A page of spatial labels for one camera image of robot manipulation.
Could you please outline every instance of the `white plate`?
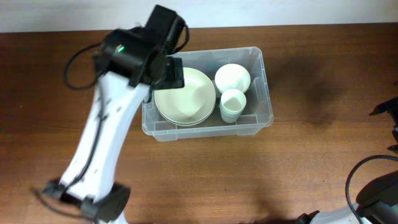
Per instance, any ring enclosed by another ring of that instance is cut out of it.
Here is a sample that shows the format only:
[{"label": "white plate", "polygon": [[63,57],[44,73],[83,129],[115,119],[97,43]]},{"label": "white plate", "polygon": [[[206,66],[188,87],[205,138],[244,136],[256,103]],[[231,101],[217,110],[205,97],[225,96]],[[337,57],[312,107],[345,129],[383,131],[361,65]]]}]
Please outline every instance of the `white plate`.
[{"label": "white plate", "polygon": [[204,121],[213,111],[216,91],[211,80],[194,68],[183,68],[184,88],[155,91],[161,115],[178,125],[191,126]]}]

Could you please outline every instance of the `plastic bin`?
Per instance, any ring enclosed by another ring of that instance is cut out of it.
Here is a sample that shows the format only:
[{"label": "plastic bin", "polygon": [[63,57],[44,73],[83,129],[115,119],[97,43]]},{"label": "plastic bin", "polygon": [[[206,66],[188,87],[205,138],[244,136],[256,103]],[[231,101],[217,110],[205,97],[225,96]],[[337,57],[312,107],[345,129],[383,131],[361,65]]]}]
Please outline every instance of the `plastic bin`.
[{"label": "plastic bin", "polygon": [[158,141],[174,141],[186,138],[201,138],[225,135],[253,135],[274,121],[269,97],[266,71],[261,50],[257,47],[237,49],[203,50],[180,52],[174,55],[182,58],[184,67],[202,71],[213,81],[217,70],[226,64],[236,63],[245,67],[251,76],[251,85],[245,93],[246,107],[235,123],[225,123],[220,114],[221,93],[216,89],[216,106],[204,122],[183,127],[173,124],[159,113],[154,100],[142,104],[142,130]]}]

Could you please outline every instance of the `green light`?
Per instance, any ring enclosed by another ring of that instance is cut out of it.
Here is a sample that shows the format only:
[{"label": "green light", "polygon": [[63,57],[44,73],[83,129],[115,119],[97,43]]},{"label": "green light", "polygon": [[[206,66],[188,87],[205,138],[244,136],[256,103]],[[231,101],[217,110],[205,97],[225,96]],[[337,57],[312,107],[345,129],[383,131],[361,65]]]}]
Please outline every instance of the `green light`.
[{"label": "green light", "polygon": [[124,46],[122,46],[121,48],[119,48],[118,53],[119,53],[120,51],[122,51],[122,50],[124,50]]}]

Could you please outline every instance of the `stacked cup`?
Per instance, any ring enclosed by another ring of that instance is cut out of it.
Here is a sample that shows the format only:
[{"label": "stacked cup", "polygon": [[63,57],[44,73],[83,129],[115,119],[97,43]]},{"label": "stacked cup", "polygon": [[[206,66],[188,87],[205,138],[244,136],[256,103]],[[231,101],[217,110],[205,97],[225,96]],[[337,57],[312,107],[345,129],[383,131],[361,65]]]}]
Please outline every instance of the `stacked cup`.
[{"label": "stacked cup", "polygon": [[221,118],[227,123],[233,123],[246,106],[244,93],[250,85],[250,74],[243,66],[227,64],[216,72],[215,83],[217,89],[222,93]]}]

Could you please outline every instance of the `brown wooden surface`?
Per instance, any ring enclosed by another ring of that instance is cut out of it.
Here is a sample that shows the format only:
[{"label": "brown wooden surface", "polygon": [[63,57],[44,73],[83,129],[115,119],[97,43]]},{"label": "brown wooden surface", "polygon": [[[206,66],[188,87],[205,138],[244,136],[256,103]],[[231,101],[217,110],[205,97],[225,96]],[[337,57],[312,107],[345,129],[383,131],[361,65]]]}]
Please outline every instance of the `brown wooden surface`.
[{"label": "brown wooden surface", "polygon": [[[29,188],[60,176],[72,159],[93,90],[67,89],[63,66],[107,32],[0,34],[1,223],[84,223],[46,210]],[[391,154],[393,121],[368,113],[398,95],[398,24],[193,29],[191,37],[184,50],[262,50],[274,124],[249,137],[157,142],[138,113],[116,172],[131,186],[130,222],[239,223],[335,210],[346,206],[351,168]],[[70,73],[90,81],[90,56]],[[353,198],[396,169],[365,165]]]}]

